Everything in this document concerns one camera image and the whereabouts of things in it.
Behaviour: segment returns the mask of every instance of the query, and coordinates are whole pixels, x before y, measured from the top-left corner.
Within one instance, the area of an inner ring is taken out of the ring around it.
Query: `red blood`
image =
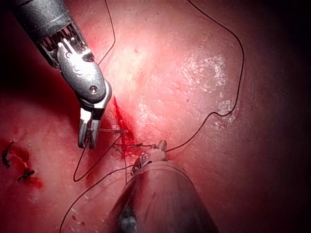
[[[5,150],[8,144],[9,142],[0,140],[1,148],[3,148],[2,150]],[[9,160],[11,167],[18,171],[20,174],[19,177],[24,174],[26,168],[32,170],[28,151],[19,147],[17,143],[13,143],[8,148],[7,159]],[[24,184],[37,189],[41,189],[44,186],[43,181],[38,176],[36,176],[36,173],[22,181]]]
[[[35,187],[37,189],[43,188],[43,182],[39,177],[28,177],[26,180],[24,180],[25,184],[29,184],[32,187]]]
[[[131,130],[129,130],[128,122],[126,122],[126,120],[123,119],[123,116],[122,116],[122,114],[120,112],[120,109],[119,109],[119,106],[117,104],[117,101],[116,101],[115,97],[113,97],[113,103],[115,105],[117,123],[118,123],[120,129],[128,131],[128,133],[124,133],[121,136],[121,143],[122,144],[134,144],[134,134],[133,134],[133,132]],[[122,156],[125,156],[126,153],[127,153],[127,148],[126,147],[122,147],[121,150],[122,150]]]

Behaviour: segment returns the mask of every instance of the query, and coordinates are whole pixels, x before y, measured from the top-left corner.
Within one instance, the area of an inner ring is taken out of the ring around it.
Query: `screw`
[[[98,91],[98,88],[97,88],[97,86],[91,86],[89,88],[89,91],[91,92],[91,94],[95,95]]]

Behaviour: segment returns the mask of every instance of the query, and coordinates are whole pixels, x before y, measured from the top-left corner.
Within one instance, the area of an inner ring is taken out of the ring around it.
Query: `blood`
[[[8,141],[0,140],[2,150],[4,150],[8,144]],[[8,150],[8,160],[11,168],[16,169],[20,176],[24,174],[26,168],[32,170],[29,152],[26,149],[16,146],[16,143],[12,144]],[[43,181],[37,177],[35,173],[21,182],[36,189],[41,189],[44,186]]]
[[[129,129],[128,122],[125,119],[123,119],[123,116],[122,116],[122,114],[120,112],[120,109],[119,109],[119,106],[117,104],[117,101],[116,101],[115,97],[113,97],[113,104],[114,104],[115,109],[116,109],[116,118],[117,118],[117,123],[118,123],[120,129],[128,131],[128,133],[124,133],[121,136],[121,143],[123,145],[134,144],[134,134],[133,134],[133,131],[131,131]],[[128,154],[127,147],[121,147],[121,151],[122,151],[122,157],[124,158]]]

